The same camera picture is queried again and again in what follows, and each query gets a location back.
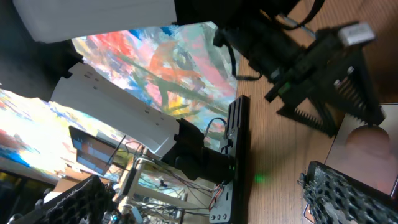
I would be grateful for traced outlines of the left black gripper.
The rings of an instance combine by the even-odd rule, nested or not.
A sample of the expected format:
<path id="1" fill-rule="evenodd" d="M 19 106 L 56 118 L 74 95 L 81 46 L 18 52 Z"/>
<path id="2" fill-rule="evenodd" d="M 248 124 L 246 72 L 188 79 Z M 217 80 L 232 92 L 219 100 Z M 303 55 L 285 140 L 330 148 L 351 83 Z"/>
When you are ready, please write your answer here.
<path id="1" fill-rule="evenodd" d="M 332 137 L 338 130 L 325 105 L 348 113 L 358 121 L 379 125 L 385 120 L 369 77 L 362 48 L 344 46 L 338 31 L 354 22 L 315 33 L 308 47 L 286 34 L 290 27 L 276 21 L 247 18 L 217 30 L 217 44 L 237 50 L 249 66 L 273 87 L 266 94 L 284 106 L 277 114 Z M 312 100 L 320 119 L 291 106 Z"/>

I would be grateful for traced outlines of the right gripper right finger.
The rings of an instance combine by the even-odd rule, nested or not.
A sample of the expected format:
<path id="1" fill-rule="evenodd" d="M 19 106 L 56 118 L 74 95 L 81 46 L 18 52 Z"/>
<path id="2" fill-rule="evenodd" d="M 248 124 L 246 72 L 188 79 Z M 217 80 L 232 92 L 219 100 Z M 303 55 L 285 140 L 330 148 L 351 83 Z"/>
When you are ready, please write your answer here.
<path id="1" fill-rule="evenodd" d="M 314 223 L 397 224 L 397 200 L 318 161 L 298 184 Z"/>

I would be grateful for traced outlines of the bronze Galaxy smartphone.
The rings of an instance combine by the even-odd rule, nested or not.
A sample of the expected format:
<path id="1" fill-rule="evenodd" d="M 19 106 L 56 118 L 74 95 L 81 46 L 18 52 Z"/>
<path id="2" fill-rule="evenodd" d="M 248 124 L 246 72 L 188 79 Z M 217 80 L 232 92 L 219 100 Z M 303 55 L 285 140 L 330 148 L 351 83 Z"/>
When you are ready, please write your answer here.
<path id="1" fill-rule="evenodd" d="M 323 163 L 397 200 L 397 105 L 382 106 L 379 126 L 345 116 Z M 313 221 L 307 206 L 305 217 Z"/>

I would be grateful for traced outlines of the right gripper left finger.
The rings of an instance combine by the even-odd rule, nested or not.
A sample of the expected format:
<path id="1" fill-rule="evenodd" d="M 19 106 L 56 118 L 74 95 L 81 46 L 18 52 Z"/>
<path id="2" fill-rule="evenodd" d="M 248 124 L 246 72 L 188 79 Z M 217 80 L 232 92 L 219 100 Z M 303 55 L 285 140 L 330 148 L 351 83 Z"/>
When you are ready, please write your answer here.
<path id="1" fill-rule="evenodd" d="M 13 215 L 10 224 L 101 223 L 104 214 L 115 210 L 115 190 L 92 175 L 45 202 L 40 199 L 25 215 Z"/>

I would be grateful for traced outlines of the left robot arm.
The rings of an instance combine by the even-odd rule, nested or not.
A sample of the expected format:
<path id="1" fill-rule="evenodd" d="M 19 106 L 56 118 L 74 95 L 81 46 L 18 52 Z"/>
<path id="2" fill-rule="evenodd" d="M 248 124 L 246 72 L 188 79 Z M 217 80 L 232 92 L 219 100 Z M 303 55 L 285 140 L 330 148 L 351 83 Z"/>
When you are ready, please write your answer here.
<path id="1" fill-rule="evenodd" d="M 267 101 L 281 98 L 279 114 L 334 135 L 333 106 L 369 124 L 384 121 L 367 70 L 354 67 L 354 84 L 343 94 L 335 80 L 362 60 L 361 47 L 372 41 L 365 23 L 323 29 L 303 48 L 288 35 L 290 26 L 278 21 L 295 1 L 2 1 L 1 72 L 5 90 L 28 98 L 54 101 L 92 116 L 138 140 L 189 179 L 216 184 L 237 178 L 238 156 L 205 147 L 204 134 L 185 119 L 163 114 L 131 93 L 138 75 L 156 79 L 166 71 L 162 60 L 142 67 L 134 52 L 121 55 L 95 50 L 83 61 L 72 44 L 77 37 L 126 30 L 183 26 L 203 22 L 216 25 L 213 43 L 239 52 L 249 66 L 272 84 Z"/>

